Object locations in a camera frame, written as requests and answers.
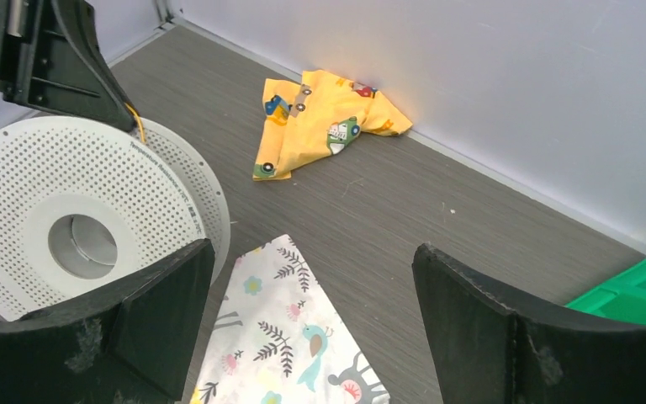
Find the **floral print cloth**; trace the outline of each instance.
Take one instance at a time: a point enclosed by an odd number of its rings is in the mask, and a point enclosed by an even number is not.
[[[384,404],[289,236],[236,260],[190,404]]]

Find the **green car print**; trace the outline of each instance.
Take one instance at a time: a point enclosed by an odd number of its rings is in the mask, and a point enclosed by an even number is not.
[[[254,166],[254,176],[258,178],[270,178],[276,173],[276,169],[273,167],[273,164],[270,162],[265,162],[263,164],[256,164]]]
[[[349,145],[350,142],[360,134],[360,125],[357,124],[357,118],[335,122],[328,128],[328,149],[333,154],[338,154]]]

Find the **blue bird print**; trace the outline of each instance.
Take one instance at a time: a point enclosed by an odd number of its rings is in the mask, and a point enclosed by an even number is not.
[[[298,384],[305,383],[308,390],[315,393],[315,378],[318,377],[320,373],[320,357],[323,356],[323,353],[328,349],[328,338],[333,335],[333,330],[326,327],[326,330],[323,331],[323,328],[318,326],[308,326],[306,325],[303,329],[303,336],[305,339],[310,341],[310,356],[313,358],[313,363],[303,371],[299,377]]]

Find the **folded yellow fabric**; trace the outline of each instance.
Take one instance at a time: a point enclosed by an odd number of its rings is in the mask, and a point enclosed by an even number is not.
[[[304,72],[302,81],[264,85],[254,180],[291,178],[291,171],[339,153],[361,132],[397,136],[412,126],[376,88],[322,70]]]

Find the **yellow cable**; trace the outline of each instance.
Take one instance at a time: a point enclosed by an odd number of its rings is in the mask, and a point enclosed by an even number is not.
[[[137,113],[137,111],[132,108],[132,105],[130,104],[125,104],[125,107],[130,110],[130,113],[132,116],[135,117],[135,121],[137,122],[137,129],[140,130],[140,141],[142,142],[143,145],[147,144],[147,138],[145,137],[145,128],[142,126],[142,119],[140,118],[140,114]]]

